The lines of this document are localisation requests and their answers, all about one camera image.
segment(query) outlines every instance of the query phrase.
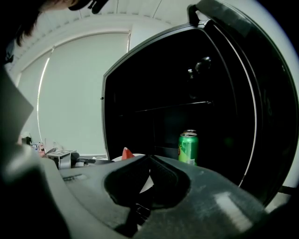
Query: white roller blind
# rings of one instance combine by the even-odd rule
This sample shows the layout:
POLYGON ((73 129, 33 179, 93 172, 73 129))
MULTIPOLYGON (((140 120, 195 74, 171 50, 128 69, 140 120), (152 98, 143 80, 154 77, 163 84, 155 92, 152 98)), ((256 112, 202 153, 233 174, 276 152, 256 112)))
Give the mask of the white roller blind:
POLYGON ((49 55, 50 53, 46 53, 23 70, 18 84, 20 92, 34 107, 33 112, 22 129, 22 133, 29 132, 31 134, 33 142, 39 142, 41 140, 37 124, 36 103, 39 83, 49 55))
POLYGON ((101 91, 103 75, 127 50, 128 34, 84 37, 55 48, 39 100, 43 140, 81 154, 105 153, 101 91))

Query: soda can lid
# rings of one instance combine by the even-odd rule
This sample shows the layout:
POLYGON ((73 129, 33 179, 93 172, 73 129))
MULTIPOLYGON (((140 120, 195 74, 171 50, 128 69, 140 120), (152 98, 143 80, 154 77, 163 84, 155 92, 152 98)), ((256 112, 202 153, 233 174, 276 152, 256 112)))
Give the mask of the soda can lid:
POLYGON ((186 130, 184 130, 184 133, 186 133, 186 132, 188 132, 188 133, 195 133, 196 134, 196 130, 195 129, 186 129, 186 130))
POLYGON ((182 133, 181 136, 182 137, 196 137, 197 134, 196 133, 182 133))

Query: cap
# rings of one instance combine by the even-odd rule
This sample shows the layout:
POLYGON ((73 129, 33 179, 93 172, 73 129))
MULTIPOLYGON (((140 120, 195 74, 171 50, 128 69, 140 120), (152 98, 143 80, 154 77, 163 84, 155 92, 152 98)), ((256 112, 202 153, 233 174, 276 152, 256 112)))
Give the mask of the cap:
POLYGON ((71 11, 80 10, 80 9, 84 8, 91 1, 92 0, 79 0, 79 2, 76 5, 69 7, 69 9, 71 11))

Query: green soda can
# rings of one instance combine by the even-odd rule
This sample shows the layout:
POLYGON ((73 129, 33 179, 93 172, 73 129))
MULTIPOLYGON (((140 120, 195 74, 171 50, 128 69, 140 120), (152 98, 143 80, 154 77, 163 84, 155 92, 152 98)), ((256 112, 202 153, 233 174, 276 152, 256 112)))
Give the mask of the green soda can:
POLYGON ((197 165, 198 137, 195 133, 182 133, 178 139, 178 160, 197 165))

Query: ceiling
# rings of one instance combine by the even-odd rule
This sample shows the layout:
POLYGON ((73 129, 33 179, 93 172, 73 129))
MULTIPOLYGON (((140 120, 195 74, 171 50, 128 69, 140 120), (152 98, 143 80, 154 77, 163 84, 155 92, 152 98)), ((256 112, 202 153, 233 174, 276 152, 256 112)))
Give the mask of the ceiling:
POLYGON ((32 37, 25 39, 22 47, 15 47, 14 60, 18 61, 35 43, 50 33, 75 21, 81 21, 86 18, 96 18, 99 15, 138 15, 166 22, 171 26, 176 26, 187 22, 186 9, 188 5, 198 1, 199 0, 109 0, 98 15, 93 15, 91 10, 87 8, 88 6, 79 11, 70 11, 68 9, 49 11, 39 17, 32 37))

